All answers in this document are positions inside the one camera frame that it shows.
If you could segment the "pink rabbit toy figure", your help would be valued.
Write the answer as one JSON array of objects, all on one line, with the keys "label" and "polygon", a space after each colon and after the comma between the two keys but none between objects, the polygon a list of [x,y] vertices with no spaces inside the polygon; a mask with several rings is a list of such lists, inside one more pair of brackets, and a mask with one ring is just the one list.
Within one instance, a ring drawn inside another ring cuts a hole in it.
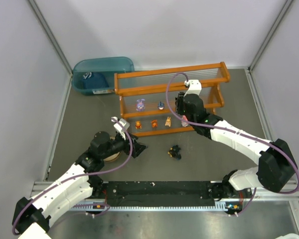
[{"label": "pink rabbit toy figure", "polygon": [[182,116],[182,121],[181,121],[181,125],[182,127],[187,127],[189,126],[189,124],[187,123],[188,119],[185,115]]}]

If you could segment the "blue small toy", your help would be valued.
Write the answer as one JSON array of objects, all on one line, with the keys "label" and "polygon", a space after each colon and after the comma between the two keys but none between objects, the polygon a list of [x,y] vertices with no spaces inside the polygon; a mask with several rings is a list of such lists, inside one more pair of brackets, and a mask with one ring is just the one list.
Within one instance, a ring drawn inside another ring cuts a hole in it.
[{"label": "blue small toy", "polygon": [[163,103],[162,101],[160,101],[160,102],[158,103],[158,105],[157,105],[157,108],[158,108],[159,110],[163,110],[163,109],[164,109],[164,103]]}]

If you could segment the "black spiky toy figure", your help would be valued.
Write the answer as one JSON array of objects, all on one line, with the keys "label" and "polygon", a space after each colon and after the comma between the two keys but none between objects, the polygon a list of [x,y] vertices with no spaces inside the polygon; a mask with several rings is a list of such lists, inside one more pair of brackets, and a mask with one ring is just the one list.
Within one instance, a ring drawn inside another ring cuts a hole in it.
[{"label": "black spiky toy figure", "polygon": [[168,154],[170,157],[180,160],[181,159],[181,154],[180,154],[181,148],[178,145],[173,145],[170,150],[168,151]]}]

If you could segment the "purple rabbit toy figure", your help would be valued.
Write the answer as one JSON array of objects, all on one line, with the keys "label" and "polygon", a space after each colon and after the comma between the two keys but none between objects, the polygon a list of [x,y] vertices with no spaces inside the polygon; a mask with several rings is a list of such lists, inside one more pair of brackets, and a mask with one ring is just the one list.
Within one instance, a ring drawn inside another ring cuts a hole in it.
[{"label": "purple rabbit toy figure", "polygon": [[136,111],[143,112],[145,110],[145,99],[137,99]]}]

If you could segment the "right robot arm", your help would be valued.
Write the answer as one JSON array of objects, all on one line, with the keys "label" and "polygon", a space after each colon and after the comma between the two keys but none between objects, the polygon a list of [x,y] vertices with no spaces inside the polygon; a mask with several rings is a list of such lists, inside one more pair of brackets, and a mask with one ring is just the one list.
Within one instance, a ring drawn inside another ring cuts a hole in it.
[{"label": "right robot arm", "polygon": [[223,118],[208,113],[197,94],[179,92],[175,99],[176,113],[199,134],[222,143],[252,160],[256,167],[233,170],[224,177],[236,191],[263,187],[279,193],[297,170],[297,165],[287,142],[256,138],[230,125]]}]

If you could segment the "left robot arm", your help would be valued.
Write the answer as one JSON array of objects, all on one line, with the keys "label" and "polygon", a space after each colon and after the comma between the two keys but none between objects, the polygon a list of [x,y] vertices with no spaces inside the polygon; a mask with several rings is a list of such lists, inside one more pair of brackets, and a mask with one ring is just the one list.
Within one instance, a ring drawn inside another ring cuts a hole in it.
[{"label": "left robot arm", "polygon": [[88,149],[71,167],[49,187],[30,199],[21,198],[15,207],[12,233],[23,234],[33,224],[48,232],[54,223],[80,201],[92,196],[104,174],[104,160],[124,152],[128,158],[138,157],[147,146],[132,134],[117,133],[115,137],[105,131],[95,134]]}]

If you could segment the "orange wooden shelf rack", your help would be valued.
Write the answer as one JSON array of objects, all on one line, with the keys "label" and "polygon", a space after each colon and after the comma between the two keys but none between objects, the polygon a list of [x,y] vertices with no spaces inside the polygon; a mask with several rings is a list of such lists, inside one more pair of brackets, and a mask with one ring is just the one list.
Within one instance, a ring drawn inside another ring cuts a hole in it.
[{"label": "orange wooden shelf rack", "polygon": [[[174,117],[175,98],[179,92],[186,92],[184,82],[199,80],[202,90],[199,97],[209,113],[224,106],[220,90],[222,83],[230,81],[230,73],[224,62],[167,68],[159,70],[116,73],[114,75],[115,93],[119,96],[120,117],[129,124],[131,134],[138,137],[192,131],[191,126],[182,127],[181,121]],[[136,111],[137,99],[145,99],[145,110]],[[164,103],[164,109],[157,108]],[[171,127],[165,126],[167,117],[171,117]],[[142,129],[136,130],[136,121]],[[151,121],[157,120],[157,127],[152,128]]]}]

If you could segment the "yellow bear toy figure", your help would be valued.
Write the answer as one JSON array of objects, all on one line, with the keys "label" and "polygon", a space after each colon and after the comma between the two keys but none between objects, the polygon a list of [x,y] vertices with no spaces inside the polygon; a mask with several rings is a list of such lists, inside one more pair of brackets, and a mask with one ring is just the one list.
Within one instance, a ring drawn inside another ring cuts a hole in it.
[{"label": "yellow bear toy figure", "polygon": [[139,120],[136,121],[135,128],[136,128],[136,130],[142,129],[142,124]]}]

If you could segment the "beige round bowl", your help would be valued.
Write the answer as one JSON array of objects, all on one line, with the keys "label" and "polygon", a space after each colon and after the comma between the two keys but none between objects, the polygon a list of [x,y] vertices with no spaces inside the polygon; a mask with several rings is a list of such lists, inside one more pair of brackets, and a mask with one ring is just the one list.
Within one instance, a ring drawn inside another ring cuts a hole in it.
[{"label": "beige round bowl", "polygon": [[[115,140],[115,137],[114,136],[110,136],[110,140]],[[105,158],[104,159],[104,162],[113,162],[115,161],[119,156],[120,156],[121,152],[116,152],[116,153],[113,153],[112,155],[110,155],[109,157]]]}]

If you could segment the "tan rabbit toy figure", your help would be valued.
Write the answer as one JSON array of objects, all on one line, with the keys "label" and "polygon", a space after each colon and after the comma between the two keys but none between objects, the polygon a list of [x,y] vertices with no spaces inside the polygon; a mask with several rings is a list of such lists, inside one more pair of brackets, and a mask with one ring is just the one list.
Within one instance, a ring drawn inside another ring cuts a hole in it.
[{"label": "tan rabbit toy figure", "polygon": [[167,117],[165,121],[165,126],[171,127],[171,117]]}]

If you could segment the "orange tiger toy figure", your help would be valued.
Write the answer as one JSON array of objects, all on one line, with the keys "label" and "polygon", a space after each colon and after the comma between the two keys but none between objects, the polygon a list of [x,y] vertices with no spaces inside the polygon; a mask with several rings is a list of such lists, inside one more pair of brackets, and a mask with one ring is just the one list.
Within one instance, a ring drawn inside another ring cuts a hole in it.
[{"label": "orange tiger toy figure", "polygon": [[157,120],[156,119],[151,121],[151,126],[152,126],[152,128],[157,127]]}]

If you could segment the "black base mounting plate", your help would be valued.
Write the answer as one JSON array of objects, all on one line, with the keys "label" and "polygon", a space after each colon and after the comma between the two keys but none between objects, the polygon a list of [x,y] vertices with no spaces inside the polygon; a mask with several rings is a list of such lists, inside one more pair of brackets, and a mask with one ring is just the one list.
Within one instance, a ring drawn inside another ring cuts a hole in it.
[{"label": "black base mounting plate", "polygon": [[99,184],[91,199],[110,206],[212,206],[222,199],[251,198],[251,190],[209,181],[110,181]]}]

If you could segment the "blue cap in bin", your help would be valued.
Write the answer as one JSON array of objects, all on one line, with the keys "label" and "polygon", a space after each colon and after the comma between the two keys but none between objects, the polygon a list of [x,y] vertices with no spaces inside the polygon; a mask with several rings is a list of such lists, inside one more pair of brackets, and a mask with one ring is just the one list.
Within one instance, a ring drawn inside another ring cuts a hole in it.
[{"label": "blue cap in bin", "polygon": [[87,72],[81,78],[84,89],[107,88],[108,82],[105,76],[99,72]]}]

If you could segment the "teal plastic bin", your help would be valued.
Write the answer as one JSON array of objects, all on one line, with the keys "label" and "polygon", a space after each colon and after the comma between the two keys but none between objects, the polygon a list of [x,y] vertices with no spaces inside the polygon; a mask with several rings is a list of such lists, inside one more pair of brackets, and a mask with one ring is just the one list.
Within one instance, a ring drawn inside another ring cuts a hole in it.
[{"label": "teal plastic bin", "polygon": [[[82,60],[73,68],[72,88],[85,96],[111,94],[115,90],[114,75],[116,73],[130,73],[134,70],[134,64],[128,57],[108,57]],[[102,73],[109,86],[107,88],[99,89],[84,89],[81,78],[87,72]]]}]

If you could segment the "white object bottom left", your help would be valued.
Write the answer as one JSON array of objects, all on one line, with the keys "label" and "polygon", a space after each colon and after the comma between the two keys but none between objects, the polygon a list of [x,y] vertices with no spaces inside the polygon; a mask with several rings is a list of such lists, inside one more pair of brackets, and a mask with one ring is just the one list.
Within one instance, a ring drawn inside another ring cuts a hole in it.
[{"label": "white object bottom left", "polygon": [[39,224],[32,223],[18,239],[51,239],[51,237]]}]

